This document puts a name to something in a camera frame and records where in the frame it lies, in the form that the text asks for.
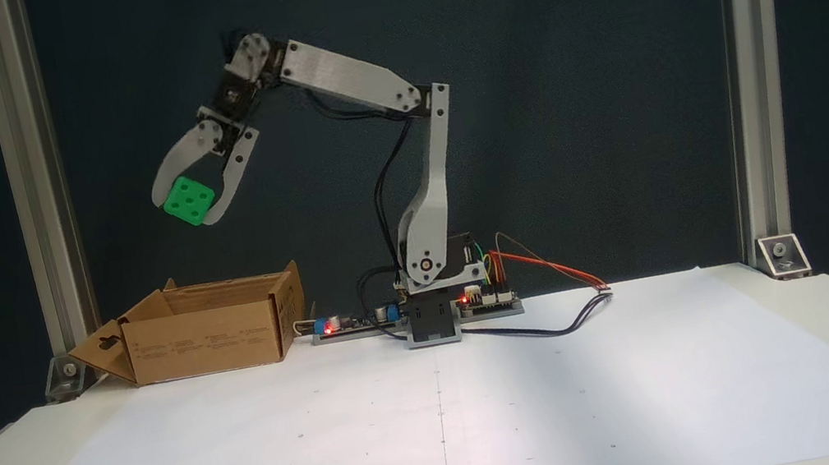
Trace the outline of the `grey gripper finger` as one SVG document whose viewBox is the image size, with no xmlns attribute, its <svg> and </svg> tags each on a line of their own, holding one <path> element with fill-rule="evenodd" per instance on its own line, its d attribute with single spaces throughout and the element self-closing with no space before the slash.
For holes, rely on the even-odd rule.
<svg viewBox="0 0 829 465">
<path fill-rule="evenodd" d="M 258 138 L 259 132 L 257 129 L 246 127 L 237 138 L 236 144 L 233 145 L 227 155 L 224 155 L 223 185 L 219 192 L 219 198 L 210 205 L 204 216 L 204 225 L 215 225 L 223 217 L 223 214 L 228 211 Z"/>
<path fill-rule="evenodd" d="M 171 195 L 174 182 L 182 177 L 193 164 L 208 155 L 220 157 L 220 148 L 225 137 L 226 126 L 221 122 L 200 122 L 190 128 L 165 155 L 155 172 L 152 196 L 156 208 L 163 207 Z"/>
</svg>

